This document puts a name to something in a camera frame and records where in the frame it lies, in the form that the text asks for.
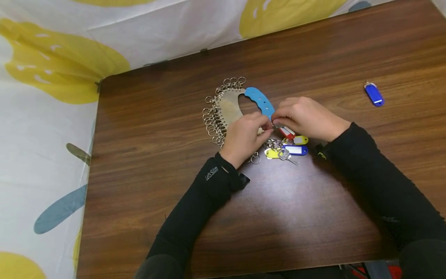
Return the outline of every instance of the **wooden table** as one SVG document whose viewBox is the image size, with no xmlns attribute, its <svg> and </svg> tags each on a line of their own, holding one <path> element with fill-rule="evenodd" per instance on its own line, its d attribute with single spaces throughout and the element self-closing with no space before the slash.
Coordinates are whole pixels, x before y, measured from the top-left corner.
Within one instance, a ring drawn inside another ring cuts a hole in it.
<svg viewBox="0 0 446 279">
<path fill-rule="evenodd" d="M 204 98 L 245 76 L 273 105 L 309 96 L 355 121 L 446 213 L 446 20 L 395 1 L 107 78 L 99 99 L 78 278 L 131 278 L 166 216 L 219 147 Z M 363 91 L 376 83 L 386 104 Z M 244 112 L 256 109 L 241 100 Z M 196 242 L 194 278 L 395 256 L 373 214 L 328 162 L 263 157 Z"/>
</svg>

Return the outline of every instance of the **person's left hand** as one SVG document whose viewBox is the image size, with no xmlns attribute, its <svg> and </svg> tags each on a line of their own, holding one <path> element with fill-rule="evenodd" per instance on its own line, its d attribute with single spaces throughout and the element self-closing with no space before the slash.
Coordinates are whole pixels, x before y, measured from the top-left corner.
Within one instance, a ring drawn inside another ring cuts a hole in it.
<svg viewBox="0 0 446 279">
<path fill-rule="evenodd" d="M 257 135 L 259 128 L 265 130 Z M 220 155 L 238 169 L 271 136 L 273 124 L 266 115 L 254 112 L 232 122 L 226 132 Z"/>
</svg>

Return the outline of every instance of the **fabric backdrop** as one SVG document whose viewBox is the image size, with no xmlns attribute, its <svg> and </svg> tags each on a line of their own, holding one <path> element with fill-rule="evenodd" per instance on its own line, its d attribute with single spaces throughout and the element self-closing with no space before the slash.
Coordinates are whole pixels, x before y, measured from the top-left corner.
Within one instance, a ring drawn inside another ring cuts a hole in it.
<svg viewBox="0 0 446 279">
<path fill-rule="evenodd" d="M 387 1 L 1 1 L 0 277 L 75 277 L 101 79 Z"/>
</svg>

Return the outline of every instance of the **red key tag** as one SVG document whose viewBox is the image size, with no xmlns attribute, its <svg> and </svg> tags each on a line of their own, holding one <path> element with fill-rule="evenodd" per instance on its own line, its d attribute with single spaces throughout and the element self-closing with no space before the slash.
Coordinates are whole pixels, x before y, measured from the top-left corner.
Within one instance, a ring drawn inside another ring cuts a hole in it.
<svg viewBox="0 0 446 279">
<path fill-rule="evenodd" d="M 279 130 L 285 136 L 285 138 L 291 141 L 293 141 L 293 139 L 296 137 L 296 134 L 286 126 L 280 127 Z"/>
</svg>

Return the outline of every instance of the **black long-sleeve shirt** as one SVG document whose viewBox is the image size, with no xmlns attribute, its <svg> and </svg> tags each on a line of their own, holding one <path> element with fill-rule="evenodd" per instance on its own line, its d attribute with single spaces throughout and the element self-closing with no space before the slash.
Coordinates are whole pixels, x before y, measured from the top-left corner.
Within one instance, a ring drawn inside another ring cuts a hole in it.
<svg viewBox="0 0 446 279">
<path fill-rule="evenodd" d="M 400 251 L 404 279 L 446 278 L 446 223 L 415 184 L 352 123 L 326 146 L 328 158 L 364 194 Z M 217 153 L 160 229 L 135 278 L 182 278 L 195 240 L 213 213 L 248 179 Z"/>
</svg>

